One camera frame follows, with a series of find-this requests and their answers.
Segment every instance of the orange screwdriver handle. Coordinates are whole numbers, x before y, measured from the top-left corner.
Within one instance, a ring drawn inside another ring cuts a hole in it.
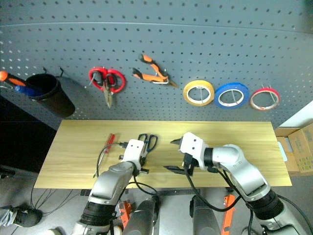
[[[24,80],[14,76],[14,75],[11,75],[9,74],[8,72],[6,71],[0,71],[0,81],[1,82],[5,82],[13,87],[15,86],[26,86],[26,83]]]

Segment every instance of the red tape roll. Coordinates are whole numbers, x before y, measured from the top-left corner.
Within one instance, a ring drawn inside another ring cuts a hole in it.
[[[267,106],[267,107],[258,106],[258,105],[256,105],[256,104],[254,103],[253,98],[254,98],[256,95],[260,94],[260,93],[270,93],[270,94],[272,94],[272,95],[274,95],[274,96],[276,97],[276,101],[274,101],[274,103],[273,103],[272,105]],[[278,91],[275,90],[275,89],[273,89],[273,88],[261,88],[261,89],[258,89],[258,90],[256,90],[256,91],[252,94],[252,96],[251,96],[251,98],[250,98],[250,105],[251,105],[254,109],[260,110],[260,111],[268,111],[268,110],[274,109],[274,108],[276,108],[276,107],[279,105],[279,102],[280,102],[280,95],[279,95]]]

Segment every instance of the wire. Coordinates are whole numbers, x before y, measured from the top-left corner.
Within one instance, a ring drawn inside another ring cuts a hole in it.
[[[227,175],[227,172],[225,170],[223,170],[224,174],[225,174],[225,178],[226,178],[226,182],[228,183],[228,185],[233,188],[237,193],[238,195],[241,195],[239,190],[236,188],[236,186],[233,184],[233,182],[230,180],[229,176]]]
[[[58,206],[58,208],[56,208],[55,210],[51,211],[49,214],[46,214],[46,215],[44,215],[44,216],[51,215],[53,212],[55,212],[56,210],[58,210],[58,209],[60,209],[61,207],[65,206],[65,204],[67,204],[70,200],[72,200],[74,197],[76,197],[76,196],[78,196],[78,195],[80,195],[80,193],[78,193],[78,194],[72,196],[70,199],[68,199],[68,200],[67,200],[66,202],[64,202],[62,205],[60,204],[60,205]]]
[[[110,235],[114,235],[113,220],[110,220]]]
[[[144,192],[144,193],[146,193],[146,194],[148,194],[148,195],[152,195],[152,196],[157,195],[157,190],[156,190],[155,188],[153,188],[153,187],[151,187],[151,186],[149,186],[149,185],[146,185],[146,184],[144,184],[144,183],[139,183],[139,182],[137,182],[137,179],[136,179],[135,174],[133,174],[133,176],[134,176],[134,182],[130,182],[129,184],[135,183],[135,184],[137,185],[137,187],[138,187],[139,190],[141,190],[142,192]],[[143,186],[146,186],[146,187],[152,189],[155,193],[148,192],[148,191],[144,190],[142,187],[140,187],[140,185],[143,185]]]
[[[107,147],[111,146],[111,145],[116,145],[116,144],[119,144],[119,143],[110,143],[110,144],[107,144],[106,146],[104,146],[102,148],[102,150],[100,151],[99,153],[99,156],[98,156],[98,160],[97,160],[97,165],[96,165],[96,176],[99,177],[99,162],[100,162],[100,158],[101,158],[101,155],[102,153],[104,152],[104,150],[106,150]]]
[[[60,205],[58,205],[55,209],[53,209],[53,210],[51,210],[51,211],[49,211],[49,212],[43,212],[43,214],[45,214],[44,216],[48,216],[48,215],[50,215],[50,214],[52,214],[53,212],[55,212],[56,210],[58,210],[59,208],[61,208],[62,206],[64,206],[65,205],[65,203],[67,203],[67,202],[65,202],[67,199],[68,199],[68,197],[70,196],[70,194],[73,192],[73,189],[71,189],[71,191],[69,192],[69,194],[66,196],[66,198],[60,203]]]
[[[33,209],[36,209],[35,206],[34,206],[34,203],[33,203],[33,191],[34,191],[35,183],[34,183],[34,185],[33,185],[33,188],[31,189],[31,192],[30,192],[30,206],[31,206]]]
[[[13,235],[13,233],[15,233],[15,231],[18,229],[19,227],[16,226],[15,230],[13,230],[13,232],[11,233],[11,235]]]
[[[39,203],[40,199],[43,197],[43,195],[45,194],[45,192],[47,192],[47,188],[45,189],[45,191],[41,194],[41,196],[39,197],[39,199],[37,200],[36,204],[35,204],[35,208],[37,208],[37,204]]]
[[[83,234],[85,234],[85,230],[86,230],[87,226],[88,226],[88,224],[86,224],[86,226],[84,228],[84,231],[83,231]]]
[[[185,175],[186,175],[186,177],[187,177],[187,179],[188,179],[188,181],[189,181],[189,184],[190,184],[191,188],[193,189],[194,193],[195,193],[195,194],[199,197],[199,199],[200,199],[203,203],[205,203],[209,208],[211,208],[211,209],[213,209],[213,210],[215,210],[215,211],[217,211],[217,212],[225,212],[225,211],[227,211],[227,210],[233,208],[233,207],[236,205],[236,203],[242,198],[242,196],[239,195],[239,196],[236,198],[236,200],[235,200],[229,207],[226,207],[226,208],[223,208],[223,209],[217,208],[217,207],[211,205],[211,204],[210,204],[204,197],[202,197],[202,196],[200,195],[200,193],[197,191],[197,189],[195,188],[195,186],[194,186],[194,184],[193,184],[193,182],[192,182],[192,180],[191,180],[191,178],[190,178],[190,176],[189,176],[189,174],[188,174],[188,169],[187,169],[187,167],[184,167],[184,172],[185,172]]]
[[[248,235],[251,235],[252,221],[253,221],[253,210],[250,209],[250,219],[249,219],[249,224],[248,224]]]
[[[49,193],[49,194],[47,195],[47,197],[45,197],[45,199],[43,200],[43,202],[37,207],[37,209],[39,209],[56,191],[57,191],[57,189],[55,189],[52,193]]]
[[[152,195],[152,196],[157,195],[157,190],[156,190],[155,188],[153,188],[153,187],[151,187],[151,186],[149,186],[149,185],[146,185],[146,184],[144,184],[144,183],[140,183],[140,182],[137,182],[137,183],[136,183],[136,182],[129,182],[128,184],[129,184],[129,185],[130,185],[130,184],[136,184],[137,187],[138,187],[138,185],[146,186],[146,187],[152,189],[155,193],[147,192],[147,191],[144,190],[142,187],[138,187],[138,189],[141,190],[141,191],[143,191],[144,193],[149,194],[149,195]]]
[[[299,211],[299,213],[302,215],[302,217],[305,219],[305,222],[307,222],[309,228],[310,228],[310,231],[311,233],[313,234],[313,227],[312,227],[312,224],[310,223],[309,219],[307,218],[307,216],[304,214],[304,212],[291,200],[289,200],[288,198],[286,197],[283,197],[281,195],[278,195],[277,196],[283,200],[285,200],[286,202],[289,202],[291,205],[293,205],[293,207],[295,207],[297,209],[297,211]]]

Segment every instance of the floor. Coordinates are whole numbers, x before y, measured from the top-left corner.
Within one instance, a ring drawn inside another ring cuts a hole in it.
[[[30,201],[30,192],[35,183],[37,174],[18,170],[14,178],[0,180],[0,207],[6,205],[19,206],[28,204]],[[293,177],[292,187],[274,187],[273,189],[280,195],[283,195],[294,201],[307,215],[310,221],[313,221],[313,176]],[[161,209],[159,217],[159,226],[156,229],[160,235],[191,235],[192,219],[189,216],[189,201],[193,197],[190,190],[186,189],[160,189],[164,196],[161,197]],[[223,206],[223,197],[226,195],[224,188],[205,188],[201,189],[206,199],[220,208]],[[34,203],[38,200],[44,189],[34,189]],[[41,207],[44,212],[55,209],[70,193],[69,189],[58,189]],[[59,208],[52,214],[43,217],[41,222],[32,228],[19,227],[14,235],[41,235],[48,229],[58,228],[63,235],[70,235],[73,226],[86,205],[87,197],[79,195],[80,190],[73,190],[68,197],[71,200],[63,207]],[[122,200],[129,200],[131,203],[138,205],[142,200],[148,198],[137,189],[127,190]],[[249,220],[249,211],[242,201],[236,205],[234,212],[231,235],[240,235],[242,229],[247,226]],[[304,220],[294,212],[303,227],[308,231]],[[215,216],[221,227],[223,213],[217,212]],[[0,235],[10,235],[16,226],[1,227]],[[261,231],[260,225],[256,220],[253,222],[253,228]]]

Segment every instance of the tool holder cup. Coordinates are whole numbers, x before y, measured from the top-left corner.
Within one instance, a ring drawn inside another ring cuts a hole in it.
[[[67,118],[75,112],[75,106],[62,90],[61,83],[50,74],[42,73],[27,78],[27,83],[40,90],[43,95],[29,96],[54,115]]]

